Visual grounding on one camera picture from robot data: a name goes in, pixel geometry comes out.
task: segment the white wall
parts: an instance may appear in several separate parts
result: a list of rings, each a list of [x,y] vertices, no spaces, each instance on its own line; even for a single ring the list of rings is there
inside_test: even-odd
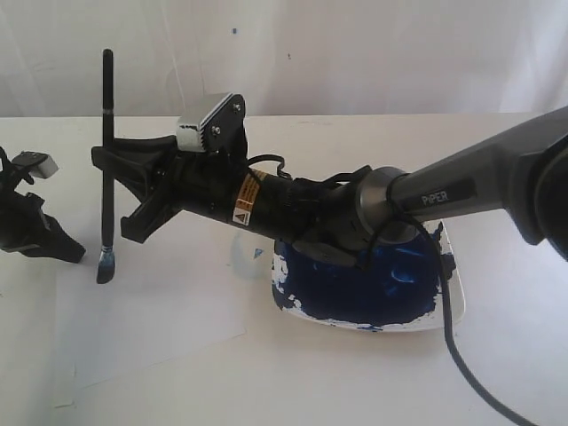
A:
[[[117,114],[203,92],[250,114],[541,111],[568,103],[566,0],[0,0],[0,116]]]

